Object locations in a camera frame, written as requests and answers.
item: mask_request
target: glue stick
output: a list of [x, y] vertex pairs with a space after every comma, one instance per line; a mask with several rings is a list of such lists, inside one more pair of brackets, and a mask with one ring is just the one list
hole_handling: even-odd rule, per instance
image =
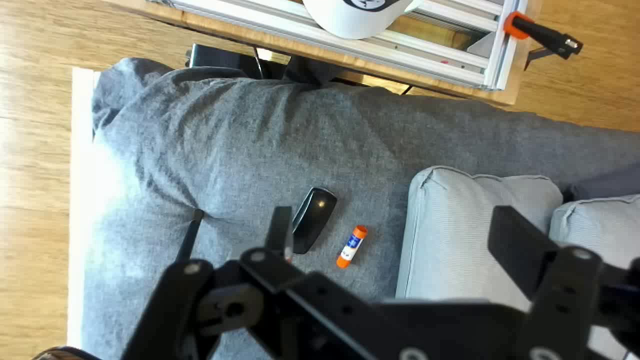
[[351, 236], [348, 236], [342, 252], [339, 252], [338, 259], [335, 259], [335, 267], [338, 267], [338, 269], [346, 270], [346, 269], [351, 265], [351, 260], [354, 260], [360, 244], [363, 242], [366, 235], [368, 235], [368, 231], [366, 231], [366, 226], [362, 226], [362, 225], [357, 225], [357, 226], [351, 231]]

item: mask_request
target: orange cap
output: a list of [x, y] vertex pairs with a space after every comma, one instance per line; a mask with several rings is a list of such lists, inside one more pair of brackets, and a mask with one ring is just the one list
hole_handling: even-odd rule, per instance
[[351, 263], [344, 260], [342, 256], [335, 259], [335, 267], [346, 270]]
[[354, 235], [355, 239], [363, 241], [366, 235], [368, 235], [368, 229], [366, 229], [363, 225], [357, 225], [357, 226], [351, 231], [351, 235]]

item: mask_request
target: screw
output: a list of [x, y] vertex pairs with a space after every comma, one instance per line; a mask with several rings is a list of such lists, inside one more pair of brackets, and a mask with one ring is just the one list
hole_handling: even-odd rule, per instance
[[189, 263], [184, 267], [184, 274], [197, 274], [200, 273], [200, 263]]
[[574, 256], [579, 260], [592, 260], [592, 255], [583, 248], [574, 248]]
[[419, 348], [403, 348], [400, 360], [427, 360], [427, 357]]
[[263, 263], [263, 259], [265, 259], [265, 256], [263, 256], [263, 252], [260, 252], [260, 251], [256, 251], [256, 252], [250, 256], [251, 263]]
[[542, 348], [542, 347], [532, 348], [532, 350], [527, 352], [527, 359], [530, 359], [530, 360], [561, 360], [553, 350]]

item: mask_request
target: light gray pillow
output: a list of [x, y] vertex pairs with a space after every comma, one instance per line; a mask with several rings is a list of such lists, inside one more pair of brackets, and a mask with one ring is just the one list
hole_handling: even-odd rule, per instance
[[410, 184], [397, 298], [486, 298], [527, 308], [527, 300], [487, 252], [494, 207], [513, 207], [542, 232], [561, 204], [546, 177], [469, 177], [434, 167]]
[[[556, 209], [549, 239], [598, 252], [607, 265], [628, 269], [640, 256], [640, 196], [567, 203]], [[590, 347], [605, 359], [625, 350], [603, 329], [594, 329]]]

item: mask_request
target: couch cushion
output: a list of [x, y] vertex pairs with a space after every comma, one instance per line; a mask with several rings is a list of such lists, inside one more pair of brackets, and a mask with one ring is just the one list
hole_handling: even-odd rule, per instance
[[526, 308], [527, 300], [490, 256], [487, 229], [498, 204], [513, 207], [542, 232], [561, 204], [546, 177], [469, 177], [427, 169], [410, 186], [397, 297], [487, 298]]
[[[598, 252], [607, 265], [628, 269], [640, 256], [640, 196], [567, 203], [553, 210], [549, 239]], [[625, 350], [603, 329], [594, 329], [590, 347], [607, 359]]]

